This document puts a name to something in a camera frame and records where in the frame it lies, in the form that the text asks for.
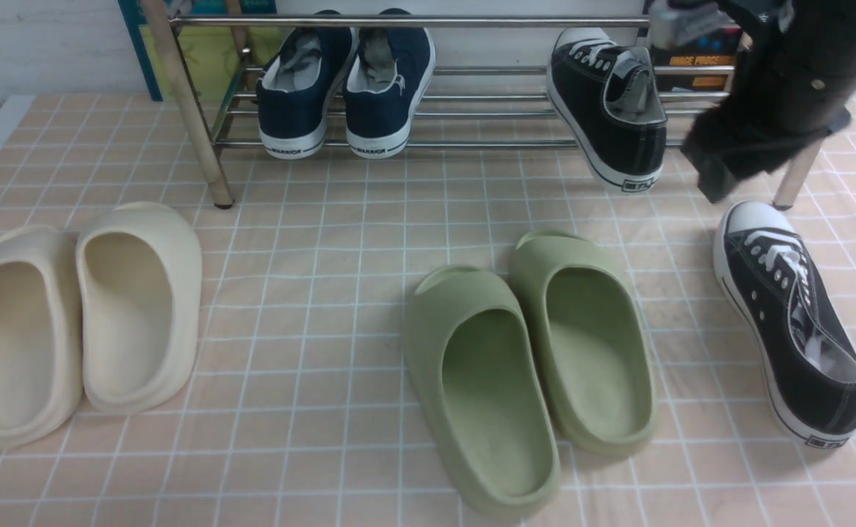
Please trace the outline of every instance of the shoe rack leg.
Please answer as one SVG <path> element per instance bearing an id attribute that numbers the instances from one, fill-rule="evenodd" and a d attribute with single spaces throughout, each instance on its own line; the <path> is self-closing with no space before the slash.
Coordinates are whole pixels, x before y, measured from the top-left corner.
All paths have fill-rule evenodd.
<path id="1" fill-rule="evenodd" d="M 223 166 L 220 165 L 218 151 L 210 141 L 207 120 L 203 116 L 203 108 L 200 106 L 197 91 L 194 90 L 187 63 L 184 62 L 177 33 L 168 23 L 168 9 L 164 0 L 140 0 L 140 5 L 154 39 L 154 49 L 171 81 L 174 100 L 181 110 L 187 137 L 190 137 L 191 146 L 200 161 L 200 169 L 203 170 L 203 178 L 214 199 L 214 205 L 228 209 L 233 206 L 230 185 L 223 173 Z"/>
<path id="2" fill-rule="evenodd" d="M 226 4 L 227 14 L 243 14 L 243 6 L 240 4 L 240 0 L 224 0 L 223 3 Z M 236 46 L 236 52 L 240 53 L 240 56 L 243 56 L 247 53 L 247 28 L 231 27 L 230 29 L 233 32 L 233 44 Z"/>
<path id="3" fill-rule="evenodd" d="M 792 204 L 795 203 L 796 197 L 799 197 L 799 191 L 802 190 L 803 184 L 806 183 L 808 171 L 812 170 L 812 165 L 815 164 L 815 159 L 819 156 L 820 150 L 822 150 L 822 142 L 815 141 L 812 146 L 802 150 L 789 163 L 789 167 L 786 169 L 786 176 L 782 177 L 779 189 L 776 190 L 776 196 L 773 196 L 773 206 L 776 209 L 789 210 L 792 208 Z"/>

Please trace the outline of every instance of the wall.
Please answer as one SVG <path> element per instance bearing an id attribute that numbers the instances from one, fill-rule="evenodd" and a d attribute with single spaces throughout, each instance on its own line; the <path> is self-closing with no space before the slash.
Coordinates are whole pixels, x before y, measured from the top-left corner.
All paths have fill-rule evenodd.
<path id="1" fill-rule="evenodd" d="M 287 13 L 637 14 L 642 0 L 279 0 Z M 632 30 L 609 32 L 631 41 Z M 556 30 L 435 30 L 439 64 L 543 64 Z M 0 0 L 0 94 L 145 90 L 116 0 Z"/>

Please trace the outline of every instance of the tiled floor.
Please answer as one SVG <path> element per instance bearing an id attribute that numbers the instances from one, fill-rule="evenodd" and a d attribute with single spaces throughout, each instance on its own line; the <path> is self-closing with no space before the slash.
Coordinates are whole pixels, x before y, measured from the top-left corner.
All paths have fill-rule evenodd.
<path id="1" fill-rule="evenodd" d="M 37 100 L 0 154 L 0 233 L 76 233 L 126 201 L 175 207 L 204 251 L 196 373 L 157 410 L 84 404 L 0 454 L 0 527 L 494 525 L 439 463 L 402 368 L 402 306 L 444 264 L 504 272 L 512 244 L 542 226 L 577 231 L 628 268 L 660 422 L 624 460 L 562 441 L 561 494 L 525 525 L 856 526 L 856 438 L 829 454 L 776 427 L 759 356 L 713 279 L 712 229 L 729 203 L 710 206 L 679 154 L 652 193 L 610 198 L 571 151 L 295 163 L 228 152 L 240 200 L 220 211 L 177 112 L 144 99 Z M 417 133 L 564 130 L 460 121 Z M 813 172 L 789 216 L 856 340 L 856 117 Z M 732 199 L 769 200 L 776 184 L 759 178 Z"/>

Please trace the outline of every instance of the box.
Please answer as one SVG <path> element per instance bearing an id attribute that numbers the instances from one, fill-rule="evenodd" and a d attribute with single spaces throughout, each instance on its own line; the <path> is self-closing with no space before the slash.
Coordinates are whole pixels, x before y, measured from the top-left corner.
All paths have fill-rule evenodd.
<path id="1" fill-rule="evenodd" d="M 653 0 L 645 0 L 643 14 L 649 13 Z M 740 49 L 743 31 L 719 29 L 673 50 L 662 50 L 649 45 L 648 30 L 641 29 L 638 39 L 649 49 L 653 66 L 732 66 Z M 669 91 L 723 91 L 727 75 L 660 75 L 656 85 L 660 92 Z"/>

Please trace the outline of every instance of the shoe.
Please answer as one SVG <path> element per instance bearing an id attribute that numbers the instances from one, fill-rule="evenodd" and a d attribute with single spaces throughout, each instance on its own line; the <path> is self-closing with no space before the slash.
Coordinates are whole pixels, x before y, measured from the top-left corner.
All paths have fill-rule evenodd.
<path id="1" fill-rule="evenodd" d="M 392 9 L 379 14 L 411 13 Z M 401 152 L 434 70 L 435 44 L 428 30 L 361 29 L 360 50 L 344 84 L 350 149 L 368 160 Z"/>
<path id="2" fill-rule="evenodd" d="M 197 234 L 158 203 L 118 206 L 80 234 L 83 386 L 98 410 L 148 410 L 190 377 L 201 267 Z"/>
<path id="3" fill-rule="evenodd" d="M 324 146 L 327 111 L 356 51 L 357 32 L 347 27 L 298 28 L 285 38 L 255 84 L 260 136 L 272 157 L 300 160 Z"/>
<path id="4" fill-rule="evenodd" d="M 519 238 L 509 258 L 536 364 L 558 430 L 575 446 L 626 456 L 656 429 L 645 328 L 609 254 L 551 229 Z"/>
<path id="5" fill-rule="evenodd" d="M 405 310 L 402 352 L 465 503 L 501 520 L 545 507 L 560 484 L 558 450 L 505 281 L 471 266 L 428 274 Z"/>
<path id="6" fill-rule="evenodd" d="M 0 448 L 60 427 L 80 398 L 74 242 L 32 225 L 0 237 Z"/>
<path id="7" fill-rule="evenodd" d="M 566 29 L 546 67 L 547 93 L 611 193 L 642 193 L 662 172 L 666 116 L 649 51 L 600 29 Z"/>
<path id="8" fill-rule="evenodd" d="M 782 213 L 742 201 L 724 214 L 713 264 L 753 329 L 780 426 L 837 448 L 856 428 L 856 353 L 802 237 Z"/>

